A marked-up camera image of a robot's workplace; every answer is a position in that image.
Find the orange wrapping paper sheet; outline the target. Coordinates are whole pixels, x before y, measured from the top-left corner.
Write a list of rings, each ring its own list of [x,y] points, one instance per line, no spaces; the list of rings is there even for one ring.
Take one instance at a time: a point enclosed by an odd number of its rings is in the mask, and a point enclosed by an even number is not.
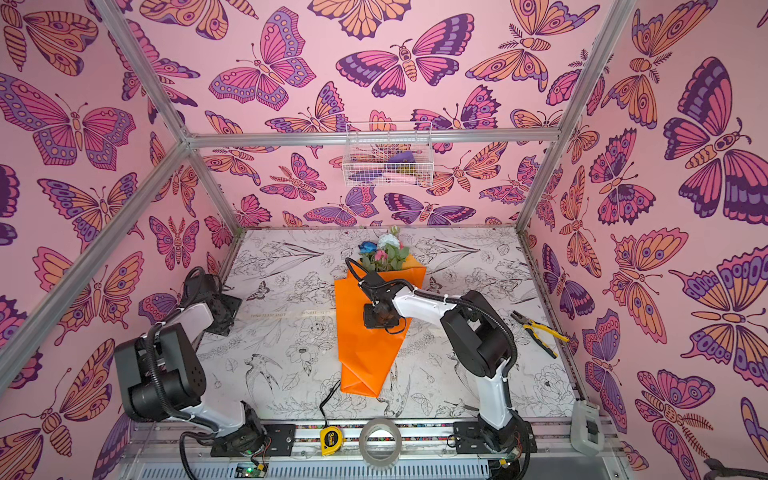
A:
[[[387,328],[364,320],[364,308],[372,304],[359,282],[363,268],[346,267],[346,277],[335,282],[338,358],[341,391],[378,397],[410,328],[411,320],[398,318]]]

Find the blue fake rose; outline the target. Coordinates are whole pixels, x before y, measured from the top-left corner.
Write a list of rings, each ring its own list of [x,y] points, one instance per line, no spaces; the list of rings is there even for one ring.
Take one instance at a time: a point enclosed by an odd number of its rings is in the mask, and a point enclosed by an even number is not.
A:
[[[378,245],[375,242],[364,241],[359,244],[358,249],[361,255],[374,254],[378,250]]]

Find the white fake rose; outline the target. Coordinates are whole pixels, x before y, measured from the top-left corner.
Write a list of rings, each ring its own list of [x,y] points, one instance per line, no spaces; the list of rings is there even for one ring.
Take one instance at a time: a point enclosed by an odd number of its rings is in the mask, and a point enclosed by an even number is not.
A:
[[[397,226],[390,227],[385,234],[383,234],[377,243],[377,249],[384,251],[388,247],[392,247],[395,250],[402,248],[402,242],[399,239],[400,228]]]

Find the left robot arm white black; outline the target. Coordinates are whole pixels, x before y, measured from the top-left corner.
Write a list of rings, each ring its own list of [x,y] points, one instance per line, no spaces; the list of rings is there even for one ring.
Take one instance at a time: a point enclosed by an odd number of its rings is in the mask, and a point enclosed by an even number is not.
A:
[[[193,346],[204,333],[228,336],[241,303],[224,293],[217,275],[201,267],[187,274],[180,304],[115,349],[128,418],[201,427],[200,442],[211,447],[214,457],[250,456],[267,445],[267,430],[246,401],[220,391],[206,393],[208,377]]]

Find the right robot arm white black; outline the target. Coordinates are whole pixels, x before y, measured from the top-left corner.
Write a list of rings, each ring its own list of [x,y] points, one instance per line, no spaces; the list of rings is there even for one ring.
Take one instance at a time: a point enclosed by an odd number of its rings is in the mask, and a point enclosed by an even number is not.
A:
[[[386,280],[352,258],[345,264],[368,300],[361,313],[363,325],[395,333],[410,320],[419,320],[442,328],[454,356],[475,378],[477,421],[487,448],[531,453],[532,427],[511,401],[509,372],[518,358],[514,335],[485,297],[475,290],[461,296],[438,295],[405,279]]]

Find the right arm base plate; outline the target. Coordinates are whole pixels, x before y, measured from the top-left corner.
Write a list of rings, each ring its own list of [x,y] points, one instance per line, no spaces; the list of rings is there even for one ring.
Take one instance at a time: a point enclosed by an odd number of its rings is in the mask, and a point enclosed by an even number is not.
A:
[[[512,418],[496,429],[481,419],[453,423],[453,438],[458,454],[501,454],[520,456],[538,452],[532,426]]]

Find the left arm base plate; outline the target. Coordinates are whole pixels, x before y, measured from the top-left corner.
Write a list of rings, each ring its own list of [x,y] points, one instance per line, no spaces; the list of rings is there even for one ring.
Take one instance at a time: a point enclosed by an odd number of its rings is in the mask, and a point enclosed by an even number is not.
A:
[[[296,433],[295,424],[267,424],[260,430],[243,426],[214,439],[211,457],[289,457]]]

